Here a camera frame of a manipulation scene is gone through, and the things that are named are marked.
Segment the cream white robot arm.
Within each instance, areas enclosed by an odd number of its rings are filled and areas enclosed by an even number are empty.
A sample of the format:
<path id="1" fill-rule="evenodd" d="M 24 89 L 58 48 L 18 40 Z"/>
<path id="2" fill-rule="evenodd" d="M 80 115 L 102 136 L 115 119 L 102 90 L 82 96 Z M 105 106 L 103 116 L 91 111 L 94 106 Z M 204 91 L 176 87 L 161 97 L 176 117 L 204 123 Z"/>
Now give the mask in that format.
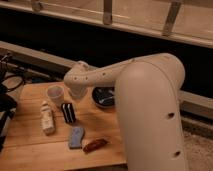
<path id="1" fill-rule="evenodd" d="M 90 86 L 113 87 L 129 171 L 188 171 L 178 93 L 185 69 L 159 53 L 91 70 L 76 63 L 64 77 L 72 98 Z"/>

